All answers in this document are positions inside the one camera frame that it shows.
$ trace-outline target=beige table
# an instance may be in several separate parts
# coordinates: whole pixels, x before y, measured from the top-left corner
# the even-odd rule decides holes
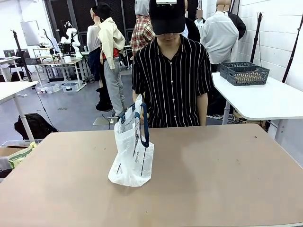
[[[1,227],[303,222],[303,170],[259,126],[153,129],[151,180],[111,183],[113,131],[49,135],[0,184]]]

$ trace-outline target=black tripod stand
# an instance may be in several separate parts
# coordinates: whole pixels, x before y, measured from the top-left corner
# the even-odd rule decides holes
[[[23,67],[25,69],[25,72],[27,73],[28,80],[29,80],[29,82],[32,82],[32,78],[30,77],[30,72],[29,72],[29,70],[27,68],[27,64],[25,63],[25,60],[24,60],[23,52],[21,51],[21,48],[20,48],[20,44],[19,44],[19,41],[18,41],[17,33],[15,31],[12,31],[12,32],[13,32],[14,38],[16,40],[16,44],[17,44],[17,47],[18,47],[18,51],[20,53],[20,57],[21,57],[21,61],[22,61]]]

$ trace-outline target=white robotic arm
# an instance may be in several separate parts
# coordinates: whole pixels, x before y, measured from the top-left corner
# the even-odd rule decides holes
[[[76,28],[68,28],[66,31],[66,35],[68,36],[68,39],[65,37],[61,38],[61,43],[63,44],[71,44],[73,48],[75,49],[76,58],[81,58],[81,53],[79,50],[80,42],[78,39],[77,29]]]
[[[44,47],[51,47],[52,45],[49,43],[46,33],[44,30],[39,30],[38,32],[39,35],[39,44],[44,46]]]

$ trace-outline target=tabletop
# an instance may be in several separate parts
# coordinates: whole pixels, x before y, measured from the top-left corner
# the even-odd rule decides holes
[[[10,58],[6,58],[6,59],[2,59],[0,60],[0,64],[7,64],[7,63],[13,63],[14,60],[19,59],[21,57],[10,57]]]
[[[0,184],[0,226],[303,222],[303,170],[259,126],[151,129],[151,180],[111,183],[113,131],[52,133]]]
[[[303,92],[268,77],[265,85],[234,86],[213,73],[214,86],[248,120],[303,118]]]
[[[73,65],[73,64],[76,64],[78,62],[80,62],[82,60],[82,58],[75,58],[75,59],[72,59],[71,62],[69,63],[65,63],[65,61],[63,60],[62,62],[60,63],[54,63],[53,61],[45,61],[43,60],[43,64],[35,64],[36,66],[48,66],[48,65],[57,65],[57,66],[60,66],[60,65]]]
[[[37,83],[38,81],[33,81],[33,82],[17,81],[17,82],[0,83],[0,100],[9,97],[15,93],[18,93]]]

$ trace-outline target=black backpack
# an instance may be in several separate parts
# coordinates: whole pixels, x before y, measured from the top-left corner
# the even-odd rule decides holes
[[[58,132],[56,128],[51,126],[41,115],[37,113],[25,114],[30,130],[36,140],[44,139],[51,132]],[[24,140],[28,140],[27,133],[23,126],[20,116],[15,123],[15,130],[21,134]]]

